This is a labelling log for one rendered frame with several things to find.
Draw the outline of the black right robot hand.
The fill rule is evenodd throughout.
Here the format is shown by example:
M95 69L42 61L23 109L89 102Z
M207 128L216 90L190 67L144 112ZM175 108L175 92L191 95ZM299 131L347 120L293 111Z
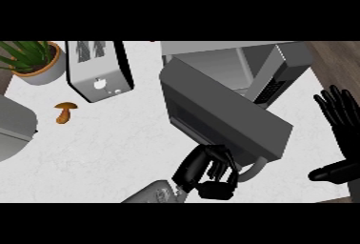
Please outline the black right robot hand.
M330 122L344 160L315 169L309 173L312 181L344 184L360 178L360 105L349 90L336 85L315 95Z

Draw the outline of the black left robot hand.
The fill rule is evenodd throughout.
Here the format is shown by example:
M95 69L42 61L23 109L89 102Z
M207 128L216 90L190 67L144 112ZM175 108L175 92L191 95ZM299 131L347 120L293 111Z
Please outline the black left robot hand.
M192 190L206 199L229 200L238 187L238 169L225 145L198 145L172 177L185 193Z

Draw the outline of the dark grey microwave door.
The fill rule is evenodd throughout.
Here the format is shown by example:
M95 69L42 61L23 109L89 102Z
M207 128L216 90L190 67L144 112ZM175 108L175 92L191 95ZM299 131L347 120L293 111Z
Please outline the dark grey microwave door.
M293 125L181 59L160 79L170 123L197 143L229 148L249 181L284 157Z

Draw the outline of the grey microwave body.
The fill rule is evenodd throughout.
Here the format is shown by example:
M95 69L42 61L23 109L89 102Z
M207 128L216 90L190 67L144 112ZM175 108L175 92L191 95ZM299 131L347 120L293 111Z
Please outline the grey microwave body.
M181 59L268 109L313 64L303 41L163 41L164 64Z

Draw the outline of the brown mushroom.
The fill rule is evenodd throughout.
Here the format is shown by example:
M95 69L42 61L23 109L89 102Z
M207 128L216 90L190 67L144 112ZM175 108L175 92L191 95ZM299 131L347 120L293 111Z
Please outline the brown mushroom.
M57 118L57 123L67 124L71 120L71 110L77 109L77 104L73 102L63 102L55 106L55 108L63 110Z

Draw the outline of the silver toaster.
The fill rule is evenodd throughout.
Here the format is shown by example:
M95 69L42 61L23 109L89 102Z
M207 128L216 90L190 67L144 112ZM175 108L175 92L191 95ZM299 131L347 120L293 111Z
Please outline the silver toaster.
M89 103L130 92L135 79L122 41L67 41L67 81Z

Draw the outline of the pale grey appliance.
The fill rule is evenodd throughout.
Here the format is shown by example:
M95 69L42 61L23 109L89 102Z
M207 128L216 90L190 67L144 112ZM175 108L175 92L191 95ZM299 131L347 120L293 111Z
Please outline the pale grey appliance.
M0 94L0 162L24 149L38 125L36 113Z

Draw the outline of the potted green plant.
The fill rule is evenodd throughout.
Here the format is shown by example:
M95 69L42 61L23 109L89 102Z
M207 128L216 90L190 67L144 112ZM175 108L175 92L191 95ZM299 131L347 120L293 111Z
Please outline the potted green plant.
M10 71L30 85L52 83L66 73L67 54L51 41L0 41L0 70Z

